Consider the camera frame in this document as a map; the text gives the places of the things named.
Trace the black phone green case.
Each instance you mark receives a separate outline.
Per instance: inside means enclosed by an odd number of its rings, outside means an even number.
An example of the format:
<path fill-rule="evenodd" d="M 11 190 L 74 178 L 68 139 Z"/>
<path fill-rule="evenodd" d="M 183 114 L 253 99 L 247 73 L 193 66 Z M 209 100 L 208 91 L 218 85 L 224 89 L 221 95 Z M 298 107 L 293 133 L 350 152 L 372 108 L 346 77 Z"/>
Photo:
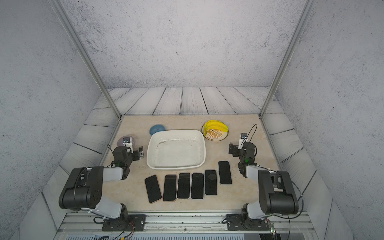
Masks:
<path fill-rule="evenodd" d="M 219 162 L 219 176 L 221 185 L 232 184 L 231 166 L 228 161 Z"/>

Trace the white plastic storage box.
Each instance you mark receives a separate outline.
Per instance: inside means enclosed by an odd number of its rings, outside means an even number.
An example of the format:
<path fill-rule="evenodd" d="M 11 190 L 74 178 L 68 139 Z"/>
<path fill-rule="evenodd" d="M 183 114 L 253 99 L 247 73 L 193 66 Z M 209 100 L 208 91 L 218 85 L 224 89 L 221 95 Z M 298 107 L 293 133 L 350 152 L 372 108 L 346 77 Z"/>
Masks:
<path fill-rule="evenodd" d="M 197 130 L 169 130 L 152 135 L 147 150 L 147 165 L 153 170 L 186 170 L 201 167 L 206 161 L 206 143 Z"/>

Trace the black phone grey-green case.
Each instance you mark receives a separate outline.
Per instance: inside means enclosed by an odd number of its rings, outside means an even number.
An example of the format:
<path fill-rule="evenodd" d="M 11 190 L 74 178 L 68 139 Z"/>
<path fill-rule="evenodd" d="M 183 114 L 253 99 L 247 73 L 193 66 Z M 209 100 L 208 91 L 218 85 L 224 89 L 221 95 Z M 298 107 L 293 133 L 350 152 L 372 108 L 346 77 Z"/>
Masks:
<path fill-rule="evenodd" d="M 216 196 L 218 194 L 217 171 L 205 170 L 205 195 Z"/>

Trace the black phone purple case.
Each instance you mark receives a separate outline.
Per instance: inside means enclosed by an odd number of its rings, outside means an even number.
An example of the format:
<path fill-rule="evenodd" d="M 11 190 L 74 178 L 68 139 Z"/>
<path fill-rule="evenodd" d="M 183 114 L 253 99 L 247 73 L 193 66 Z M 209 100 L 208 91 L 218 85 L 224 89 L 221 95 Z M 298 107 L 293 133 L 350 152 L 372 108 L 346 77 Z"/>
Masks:
<path fill-rule="evenodd" d="M 204 198 L 204 174 L 193 173 L 191 182 L 191 199 L 202 200 Z"/>

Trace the black phone cream case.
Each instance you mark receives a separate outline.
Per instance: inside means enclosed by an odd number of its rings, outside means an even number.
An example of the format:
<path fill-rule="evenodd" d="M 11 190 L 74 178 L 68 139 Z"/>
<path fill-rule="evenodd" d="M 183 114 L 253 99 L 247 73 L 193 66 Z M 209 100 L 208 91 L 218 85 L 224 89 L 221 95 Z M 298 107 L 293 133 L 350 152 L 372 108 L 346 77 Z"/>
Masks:
<path fill-rule="evenodd" d="M 191 174 L 180 173 L 178 179 L 177 199 L 189 199 L 191 191 Z"/>

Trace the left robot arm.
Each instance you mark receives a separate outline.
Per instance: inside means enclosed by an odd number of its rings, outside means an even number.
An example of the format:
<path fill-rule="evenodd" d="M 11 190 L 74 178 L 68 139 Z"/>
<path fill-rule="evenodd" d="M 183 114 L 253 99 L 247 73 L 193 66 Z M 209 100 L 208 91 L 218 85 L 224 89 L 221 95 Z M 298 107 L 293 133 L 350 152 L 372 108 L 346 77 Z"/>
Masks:
<path fill-rule="evenodd" d="M 103 196 L 103 183 L 125 180 L 132 162 L 144 158 L 143 147 L 118 146 L 112 150 L 110 167 L 74 168 L 60 194 L 61 209 L 89 211 L 103 219 L 103 231 L 117 231 L 134 227 L 134 219 L 124 204 Z"/>

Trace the purple bowl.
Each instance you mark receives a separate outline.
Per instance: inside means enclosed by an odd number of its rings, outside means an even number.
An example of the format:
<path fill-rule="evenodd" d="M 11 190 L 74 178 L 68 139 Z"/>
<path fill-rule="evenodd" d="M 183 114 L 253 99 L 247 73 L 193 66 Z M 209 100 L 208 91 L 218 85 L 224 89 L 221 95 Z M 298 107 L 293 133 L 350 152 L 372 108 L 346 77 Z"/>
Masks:
<path fill-rule="evenodd" d="M 120 146 L 124 146 L 123 145 L 123 137 L 121 137 L 119 140 L 118 140 L 118 142 L 117 142 L 117 146 L 118 147 L 120 147 Z"/>

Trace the patterned plate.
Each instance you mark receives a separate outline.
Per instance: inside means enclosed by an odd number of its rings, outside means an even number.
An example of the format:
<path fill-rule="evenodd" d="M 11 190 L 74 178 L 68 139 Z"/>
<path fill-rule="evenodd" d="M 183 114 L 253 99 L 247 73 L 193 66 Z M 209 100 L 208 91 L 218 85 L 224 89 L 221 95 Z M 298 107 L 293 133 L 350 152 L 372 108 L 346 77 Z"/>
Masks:
<path fill-rule="evenodd" d="M 222 132 L 220 130 L 210 129 L 210 130 L 208 130 L 207 134 L 204 135 L 204 124 L 203 124 L 202 134 L 206 139 L 208 139 L 210 141 L 219 142 L 219 141 L 224 140 L 228 136 L 229 131 L 227 133 L 225 133 L 225 132 Z"/>

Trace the yellow banana bunch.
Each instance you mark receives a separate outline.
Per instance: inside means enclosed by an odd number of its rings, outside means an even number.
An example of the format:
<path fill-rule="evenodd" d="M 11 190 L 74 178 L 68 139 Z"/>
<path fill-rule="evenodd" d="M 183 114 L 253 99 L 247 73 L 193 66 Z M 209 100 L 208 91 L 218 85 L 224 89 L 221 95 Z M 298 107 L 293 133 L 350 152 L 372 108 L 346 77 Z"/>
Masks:
<path fill-rule="evenodd" d="M 204 124 L 204 135 L 206 135 L 210 129 L 220 130 L 225 133 L 229 131 L 228 126 L 218 120 L 210 120 Z"/>

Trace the blue bowl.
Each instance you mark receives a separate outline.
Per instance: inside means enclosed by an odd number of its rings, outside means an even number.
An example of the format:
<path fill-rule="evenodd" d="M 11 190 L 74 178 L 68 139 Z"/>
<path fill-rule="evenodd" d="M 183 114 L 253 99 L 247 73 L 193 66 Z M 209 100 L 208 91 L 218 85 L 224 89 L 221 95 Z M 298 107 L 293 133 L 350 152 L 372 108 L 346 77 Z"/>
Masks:
<path fill-rule="evenodd" d="M 149 133 L 151 136 L 153 136 L 155 133 L 163 132 L 166 128 L 163 125 L 154 125 L 150 128 Z"/>

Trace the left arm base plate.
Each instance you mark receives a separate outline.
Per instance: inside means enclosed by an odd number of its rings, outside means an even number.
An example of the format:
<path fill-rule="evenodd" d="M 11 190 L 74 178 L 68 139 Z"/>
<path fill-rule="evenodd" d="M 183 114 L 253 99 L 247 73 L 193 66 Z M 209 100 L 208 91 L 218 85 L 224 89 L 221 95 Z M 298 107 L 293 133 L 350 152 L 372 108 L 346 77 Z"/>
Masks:
<path fill-rule="evenodd" d="M 102 232 L 142 232 L 146 215 L 128 215 L 117 219 L 105 219 Z"/>

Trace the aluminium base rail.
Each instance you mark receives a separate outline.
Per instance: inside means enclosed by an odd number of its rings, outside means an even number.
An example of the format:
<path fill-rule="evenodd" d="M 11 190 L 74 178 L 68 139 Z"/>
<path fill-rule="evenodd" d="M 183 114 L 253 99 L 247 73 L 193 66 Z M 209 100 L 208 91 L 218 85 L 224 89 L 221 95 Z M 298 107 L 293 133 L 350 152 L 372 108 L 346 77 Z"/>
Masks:
<path fill-rule="evenodd" d="M 317 240 L 307 213 L 298 218 L 269 217 L 265 227 L 252 230 L 241 224 L 225 223 L 227 212 L 149 212 L 134 230 L 103 232 L 94 216 L 69 213 L 61 223 L 56 240 Z"/>

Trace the right metal frame post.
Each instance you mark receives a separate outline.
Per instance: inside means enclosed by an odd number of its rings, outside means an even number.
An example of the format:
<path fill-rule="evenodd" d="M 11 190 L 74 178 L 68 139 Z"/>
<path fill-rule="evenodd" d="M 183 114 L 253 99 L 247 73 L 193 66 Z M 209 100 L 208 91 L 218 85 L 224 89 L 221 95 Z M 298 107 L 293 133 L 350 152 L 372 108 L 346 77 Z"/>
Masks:
<path fill-rule="evenodd" d="M 263 107 L 261 109 L 261 112 L 259 114 L 260 119 L 262 119 L 264 117 L 264 115 L 267 113 L 268 107 L 269 107 L 269 105 L 273 99 L 273 96 L 275 95 L 275 93 L 278 89 L 280 82 L 282 81 L 284 72 L 285 72 L 285 70 L 289 64 L 289 61 L 290 61 L 290 59 L 291 59 L 291 57 L 295 51 L 296 45 L 299 42 L 300 37 L 304 31 L 305 25 L 306 25 L 306 23 L 310 17 L 310 14 L 311 14 L 311 11 L 313 10 L 315 2 L 316 2 L 315 0 L 307 0 L 305 5 L 304 5 L 304 9 L 301 13 L 299 21 L 295 27 L 295 30 L 292 34 L 291 39 L 290 39 L 287 50 L 283 56 L 281 64 L 280 64 L 278 71 L 275 75 L 275 78 L 274 78 L 274 80 L 270 86 L 270 90 L 267 94 L 266 100 L 265 100 Z"/>

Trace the metal frame post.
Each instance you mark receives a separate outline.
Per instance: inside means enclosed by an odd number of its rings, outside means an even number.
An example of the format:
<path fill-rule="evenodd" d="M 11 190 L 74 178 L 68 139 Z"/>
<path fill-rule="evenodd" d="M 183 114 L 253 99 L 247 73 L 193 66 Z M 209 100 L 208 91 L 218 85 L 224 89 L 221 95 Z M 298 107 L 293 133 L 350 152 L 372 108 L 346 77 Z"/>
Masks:
<path fill-rule="evenodd" d="M 295 30 L 292 34 L 291 39 L 290 39 L 287 50 L 283 56 L 281 64 L 280 64 L 278 71 L 275 75 L 275 78 L 274 78 L 274 80 L 270 86 L 270 90 L 267 94 L 266 100 L 265 100 L 263 107 L 261 109 L 261 112 L 259 114 L 260 119 L 262 119 L 264 117 L 264 115 L 267 113 L 268 107 L 269 107 L 269 105 L 273 99 L 273 96 L 275 95 L 275 93 L 278 89 L 280 82 L 282 81 L 284 72 L 285 72 L 285 70 L 289 64 L 289 61 L 290 61 L 290 59 L 291 59 L 291 57 L 295 51 L 296 45 L 299 42 L 300 37 L 304 31 L 305 25 L 306 25 L 306 23 L 310 17 L 310 14 L 311 14 L 311 11 L 313 10 L 315 2 L 316 2 L 315 0 L 307 0 L 305 5 L 304 5 L 304 9 L 301 13 L 299 21 L 295 27 Z"/>
<path fill-rule="evenodd" d="M 82 58 L 83 62 L 85 63 L 86 67 L 88 68 L 89 72 L 91 73 L 94 81 L 98 85 L 101 93 L 106 98 L 107 103 L 112 108 L 114 114 L 117 116 L 118 120 L 122 118 L 121 112 L 118 110 L 115 101 L 111 97 L 109 91 L 107 90 L 106 85 L 104 84 L 100 74 L 98 73 L 92 59 L 90 58 L 84 44 L 82 43 L 78 33 L 76 32 L 73 24 L 71 23 L 70 18 L 68 17 L 62 3 L 59 0 L 50 0 L 49 1 L 53 10 L 57 14 L 61 24 L 63 25 L 65 31 L 67 32 L 68 36 L 70 37 L 71 41 L 75 45 L 78 53 L 80 54 L 80 57 Z"/>

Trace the left metal frame post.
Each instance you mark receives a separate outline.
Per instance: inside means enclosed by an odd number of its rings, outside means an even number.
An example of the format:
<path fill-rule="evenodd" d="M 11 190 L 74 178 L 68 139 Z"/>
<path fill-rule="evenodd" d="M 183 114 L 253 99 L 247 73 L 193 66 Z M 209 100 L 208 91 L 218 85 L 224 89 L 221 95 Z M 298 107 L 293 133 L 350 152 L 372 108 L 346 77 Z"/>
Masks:
<path fill-rule="evenodd" d="M 101 93 L 106 98 L 107 103 L 112 108 L 114 114 L 117 116 L 118 120 L 122 118 L 121 112 L 118 110 L 115 101 L 111 97 L 109 91 L 107 90 L 106 85 L 104 84 L 100 74 L 98 73 L 92 59 L 90 58 L 84 44 L 82 43 L 78 33 L 76 32 L 73 24 L 71 23 L 70 18 L 68 17 L 62 3 L 59 0 L 50 0 L 49 1 L 53 10 L 57 14 L 61 24 L 63 25 L 65 31 L 67 32 L 68 36 L 70 37 L 71 41 L 75 45 L 78 53 L 80 54 L 80 57 L 82 58 L 83 62 L 85 63 L 86 67 L 88 68 L 89 72 L 91 73 L 94 81 L 98 85 Z"/>

